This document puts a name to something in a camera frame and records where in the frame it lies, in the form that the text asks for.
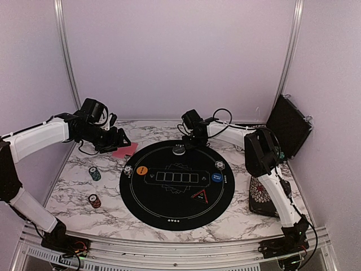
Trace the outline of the black dealer button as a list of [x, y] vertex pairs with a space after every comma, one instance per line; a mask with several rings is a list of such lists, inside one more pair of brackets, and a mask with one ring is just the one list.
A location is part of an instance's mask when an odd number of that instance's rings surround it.
[[173, 147], [172, 152], [173, 152], [174, 155], [180, 156], [180, 155], [185, 154], [186, 148], [184, 146], [181, 146], [181, 145], [178, 146], [177, 145], [177, 146]]

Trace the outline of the grey chip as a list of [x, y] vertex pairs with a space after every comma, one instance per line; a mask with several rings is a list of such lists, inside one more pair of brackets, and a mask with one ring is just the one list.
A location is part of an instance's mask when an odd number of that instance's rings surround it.
[[223, 161], [216, 161], [215, 162], [215, 167], [217, 169], [219, 169], [220, 171], [224, 170], [225, 169], [225, 163]]
[[123, 169], [123, 173], [124, 173], [124, 175], [126, 175], [126, 176], [131, 176], [132, 173], [133, 173], [133, 168], [132, 168], [132, 166], [130, 166], [130, 165], [125, 166], [124, 169]]

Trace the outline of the blue small blind button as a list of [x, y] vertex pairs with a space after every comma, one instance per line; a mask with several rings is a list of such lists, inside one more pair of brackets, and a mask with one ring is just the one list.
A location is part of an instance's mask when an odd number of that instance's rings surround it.
[[219, 173], [212, 174], [212, 181], [215, 183], [222, 183], [223, 182], [223, 175]]

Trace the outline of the red triangle all-in marker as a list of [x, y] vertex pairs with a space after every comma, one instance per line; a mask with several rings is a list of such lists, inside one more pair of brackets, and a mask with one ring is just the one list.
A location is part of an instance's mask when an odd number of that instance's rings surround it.
[[191, 198], [198, 201], [198, 202], [202, 202], [204, 204], [209, 203], [205, 189], [202, 189], [202, 190], [198, 191], [197, 193], [192, 195]]

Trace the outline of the orange big blind button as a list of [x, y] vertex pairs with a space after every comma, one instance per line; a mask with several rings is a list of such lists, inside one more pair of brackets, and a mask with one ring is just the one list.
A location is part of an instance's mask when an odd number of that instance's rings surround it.
[[140, 176], [144, 176], [148, 173], [148, 168], [145, 166], [139, 166], [136, 169], [136, 173]]

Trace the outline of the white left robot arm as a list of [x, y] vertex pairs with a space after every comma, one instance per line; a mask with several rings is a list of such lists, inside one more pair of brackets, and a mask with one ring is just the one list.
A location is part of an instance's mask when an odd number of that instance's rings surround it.
[[75, 113], [60, 113], [48, 120], [1, 137], [1, 201], [43, 231], [59, 251], [71, 247], [71, 238], [62, 232], [64, 224], [45, 209], [42, 187], [60, 169], [65, 147], [59, 143], [89, 142], [97, 154], [131, 145], [122, 128], [115, 127], [117, 116], [103, 103], [87, 98]]

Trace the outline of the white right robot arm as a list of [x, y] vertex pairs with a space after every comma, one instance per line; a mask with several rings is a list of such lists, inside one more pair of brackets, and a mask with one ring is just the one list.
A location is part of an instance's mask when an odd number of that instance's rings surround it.
[[291, 253], [301, 244], [301, 235], [309, 223], [297, 208], [290, 184], [283, 179], [279, 169], [281, 147], [276, 135], [266, 127], [247, 128], [223, 123], [212, 116], [203, 119], [196, 110], [182, 115], [185, 133], [182, 140], [186, 149], [205, 146], [215, 138], [241, 147], [245, 152], [245, 166], [248, 173], [265, 187], [280, 217], [284, 237], [279, 247]]

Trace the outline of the red playing card deck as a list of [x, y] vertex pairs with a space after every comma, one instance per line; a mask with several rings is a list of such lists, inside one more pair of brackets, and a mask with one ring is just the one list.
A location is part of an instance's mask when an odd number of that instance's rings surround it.
[[132, 142], [130, 146], [120, 147], [112, 152], [112, 156], [118, 159], [124, 159], [125, 156], [133, 156], [138, 147], [137, 143]]

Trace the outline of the green poker chip stack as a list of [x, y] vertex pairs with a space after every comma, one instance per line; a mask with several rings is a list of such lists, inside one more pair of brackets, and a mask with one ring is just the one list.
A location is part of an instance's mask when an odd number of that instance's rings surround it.
[[101, 174], [97, 167], [90, 167], [89, 174], [93, 181], [99, 181], [101, 179]]

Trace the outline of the round black poker mat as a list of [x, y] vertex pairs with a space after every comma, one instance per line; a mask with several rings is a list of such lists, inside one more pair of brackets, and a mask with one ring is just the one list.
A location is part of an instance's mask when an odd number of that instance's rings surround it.
[[[120, 194], [127, 209], [139, 220], [154, 228], [185, 231], [200, 228], [216, 220], [230, 205], [235, 192], [235, 178], [226, 159], [208, 146], [174, 155], [180, 140], [153, 143], [136, 152], [126, 163], [133, 168], [131, 176], [123, 170]], [[223, 161], [225, 169], [215, 167]], [[136, 173], [139, 166], [148, 173]], [[212, 174], [223, 175], [222, 183], [212, 181]], [[191, 198], [205, 189], [208, 204]]]

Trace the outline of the red poker chip stack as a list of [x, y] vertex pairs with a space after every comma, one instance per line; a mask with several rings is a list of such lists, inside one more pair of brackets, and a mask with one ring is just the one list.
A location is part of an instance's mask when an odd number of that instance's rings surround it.
[[91, 194], [89, 197], [88, 197], [88, 201], [89, 203], [91, 204], [91, 206], [95, 209], [97, 208], [100, 208], [102, 203], [99, 199], [99, 197], [96, 195], [96, 194]]

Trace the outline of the floral patterned pouch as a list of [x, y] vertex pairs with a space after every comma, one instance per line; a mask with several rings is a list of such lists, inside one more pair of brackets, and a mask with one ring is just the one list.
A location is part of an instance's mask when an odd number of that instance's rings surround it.
[[249, 209], [262, 216], [279, 217], [276, 207], [266, 188], [258, 178], [251, 176], [249, 185]]

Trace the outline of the black poker chip case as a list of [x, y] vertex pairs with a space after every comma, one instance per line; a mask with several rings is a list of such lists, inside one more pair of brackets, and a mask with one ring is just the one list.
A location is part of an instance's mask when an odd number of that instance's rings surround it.
[[278, 97], [266, 126], [275, 133], [285, 160], [294, 158], [307, 140], [313, 129], [311, 119], [312, 117], [305, 116], [288, 97]]

